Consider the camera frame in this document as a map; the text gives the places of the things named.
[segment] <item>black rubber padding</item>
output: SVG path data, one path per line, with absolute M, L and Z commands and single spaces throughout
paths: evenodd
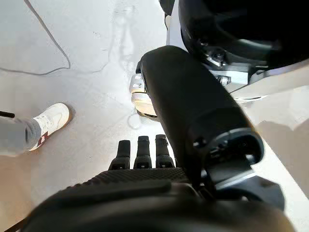
M 182 168 L 165 169 L 129 169 L 129 170 L 110 170 L 100 173 L 92 179 L 80 185 L 99 185 L 120 182 L 137 182 L 143 180 L 169 180 L 176 183 L 189 183 Z

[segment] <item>shoe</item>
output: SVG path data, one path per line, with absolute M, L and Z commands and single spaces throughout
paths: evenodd
M 66 126 L 71 119 L 71 112 L 65 104 L 56 103 L 33 119 L 40 125 L 41 137 L 30 151 L 42 146 L 52 133 Z

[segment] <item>concrete floor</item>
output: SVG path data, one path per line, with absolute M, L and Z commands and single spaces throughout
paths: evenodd
M 72 68 L 47 76 L 0 72 L 0 109 L 27 118 L 53 103 L 64 102 L 75 109 L 75 116 L 39 150 L 17 158 L 0 157 L 0 183 L 4 186 L 0 192 L 0 229 L 4 230 L 60 189 L 107 170 L 119 140 L 131 140 L 134 160 L 137 137 L 148 135 L 155 161 L 155 135 L 164 133 L 160 123 L 136 114 L 128 91 L 141 56 L 165 44 L 164 14 L 158 1 L 31 3 L 68 54 Z M 0 67 L 43 73 L 67 66 L 23 1 L 0 4 L 0 29 L 6 32 L 0 34 Z M 259 103 L 245 107 L 253 122 L 260 123 L 256 119 Z M 288 167 L 293 160 L 283 163 Z M 309 228 L 308 200 L 269 146 L 265 160 L 255 169 L 282 184 L 286 213 L 298 231 Z

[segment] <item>white sneaker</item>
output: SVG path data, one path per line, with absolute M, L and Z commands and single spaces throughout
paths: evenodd
M 41 137 L 30 151 L 39 148 L 52 133 L 66 126 L 71 119 L 71 113 L 65 104 L 56 103 L 33 119 L 40 125 Z

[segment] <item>sneaker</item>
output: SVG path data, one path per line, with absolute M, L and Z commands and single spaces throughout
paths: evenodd
M 71 120 L 71 112 L 65 104 L 56 103 L 33 119 L 40 125 L 41 137 L 30 151 L 42 146 L 52 133 L 66 126 Z

